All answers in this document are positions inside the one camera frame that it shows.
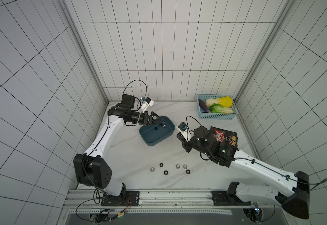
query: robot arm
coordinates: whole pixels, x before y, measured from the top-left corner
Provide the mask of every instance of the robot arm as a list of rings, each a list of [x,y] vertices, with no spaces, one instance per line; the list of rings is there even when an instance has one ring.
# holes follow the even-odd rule
[[[159,121],[154,120],[154,117],[159,118],[157,114],[151,112],[148,115],[146,111],[153,104],[151,99],[144,99],[141,112],[132,110],[134,102],[135,97],[124,94],[121,103],[108,110],[103,128],[91,146],[84,154],[76,154],[73,160],[77,182],[86,186],[94,185],[122,201],[126,199],[126,187],[112,178],[112,170],[105,161],[107,150],[126,122],[150,125]],[[247,155],[231,144],[217,142],[213,133],[203,126],[195,129],[193,135],[185,123],[177,128],[177,137],[187,152],[192,148],[196,149],[218,165],[245,171],[268,184],[260,187],[231,182],[226,194],[228,201],[277,205],[298,218],[308,218],[310,189],[307,174],[301,171],[296,174],[283,171]]]
[[[308,219],[310,187],[306,173],[298,171],[294,174],[278,169],[227,142],[217,142],[213,133],[204,126],[195,129],[194,135],[185,123],[181,123],[177,129],[177,138],[187,152],[196,149],[218,165],[244,171],[268,185],[252,186],[231,182],[226,194],[228,201],[231,198],[233,201],[230,202],[238,199],[242,202],[276,205],[293,216]]]
[[[121,103],[108,110],[108,117],[94,142],[83,154],[76,154],[73,159],[78,183],[86,186],[94,185],[112,196],[121,196],[121,199],[125,199],[125,185],[112,178],[111,168],[105,161],[106,154],[126,122],[150,125],[154,123],[154,117],[160,118],[154,112],[148,115],[146,111],[148,106],[152,106],[153,101],[150,98],[143,101],[142,112],[132,110],[135,97],[123,94]]]

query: blue tray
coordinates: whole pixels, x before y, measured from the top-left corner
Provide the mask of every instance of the blue tray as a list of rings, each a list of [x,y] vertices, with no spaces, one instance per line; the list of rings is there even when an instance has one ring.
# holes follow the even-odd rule
[[[148,146],[154,146],[171,136],[175,131],[175,125],[167,116],[161,116],[161,118],[163,119],[161,122],[140,127],[140,135]]]
[[[221,98],[229,95],[197,95],[197,108],[198,108],[198,117],[200,119],[233,119],[237,115],[237,111],[234,108],[233,104],[230,108],[233,110],[233,113],[205,113],[198,103],[198,100],[201,99],[203,102],[206,102],[208,98]]]

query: metal corner post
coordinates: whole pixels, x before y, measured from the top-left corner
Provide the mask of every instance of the metal corner post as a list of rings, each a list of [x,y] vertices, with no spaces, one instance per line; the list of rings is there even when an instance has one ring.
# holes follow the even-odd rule
[[[74,36],[76,42],[79,45],[80,51],[82,52],[82,56],[85,59],[87,65],[89,66],[90,71],[93,74],[93,77],[94,77],[94,80],[95,80],[96,84],[100,88],[101,94],[103,95],[105,104],[107,106],[109,100],[107,98],[106,93],[103,91],[103,87],[102,87],[102,85],[101,85],[101,83],[100,83],[100,81],[98,79],[98,75],[97,75],[96,71],[94,70],[93,64],[92,64],[92,62],[90,60],[90,57],[87,54],[87,51],[85,49],[85,46],[84,46],[84,44],[83,44],[83,42],[81,40],[81,37],[80,37],[80,35],[79,35],[79,33],[78,33],[77,29],[76,29],[75,23],[73,22],[73,19],[71,17],[71,14],[70,14],[70,12],[67,9],[66,2],[65,2],[65,0],[57,0],[57,2],[60,4],[60,7],[61,7],[62,11],[65,14],[65,17],[66,17],[66,20],[68,22],[68,25],[69,25],[70,29],[73,32],[73,36]]]
[[[280,30],[283,22],[287,18],[288,14],[290,13],[290,11],[291,11],[291,9],[292,9],[292,7],[293,7],[293,5],[295,4],[296,1],[297,0],[287,0],[287,2],[285,3],[285,6],[283,7],[280,15],[278,16],[274,27],[270,31],[268,38],[266,39],[265,43],[263,44],[263,47],[262,47],[260,53],[258,54],[255,62],[253,63],[253,65],[252,65],[252,67],[251,67],[245,81],[243,82],[243,85],[242,85],[240,91],[238,92],[237,97],[235,98],[235,100],[238,100],[242,96],[242,93],[243,93],[244,89],[247,87],[249,81],[251,80],[251,78],[253,77],[254,73],[256,72],[258,66],[260,65],[261,61],[265,57],[266,52],[268,51],[269,47],[271,46],[274,38],[276,37],[278,31]]]

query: snack bag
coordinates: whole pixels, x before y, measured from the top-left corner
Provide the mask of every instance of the snack bag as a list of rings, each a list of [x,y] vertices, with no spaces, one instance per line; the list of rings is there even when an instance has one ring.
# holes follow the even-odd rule
[[[211,126],[211,132],[218,142],[228,142],[232,146],[237,147],[238,138],[236,132],[214,128],[213,126]]]

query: marble table surface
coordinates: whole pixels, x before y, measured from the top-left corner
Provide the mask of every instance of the marble table surface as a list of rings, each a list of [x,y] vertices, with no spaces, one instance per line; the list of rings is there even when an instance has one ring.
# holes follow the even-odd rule
[[[111,101],[107,110],[117,103]],[[237,117],[232,120],[198,119],[197,103],[194,101],[155,102],[148,108],[149,114],[151,111],[167,116],[175,126],[186,122],[186,116],[190,115],[208,129],[213,125],[237,132],[238,147],[252,154]],[[192,129],[199,126],[192,118],[188,118],[188,124]],[[125,183],[128,189],[227,189],[232,181],[264,185],[245,172],[202,160],[199,152],[194,149],[187,153],[176,137],[177,130],[158,144],[148,146],[139,134],[140,127],[125,126],[112,142],[112,148],[107,154],[107,164],[112,169],[112,176]],[[190,174],[186,174],[184,164],[191,171]],[[150,171],[151,167],[155,168],[153,173]],[[88,187],[80,184],[78,188]]]

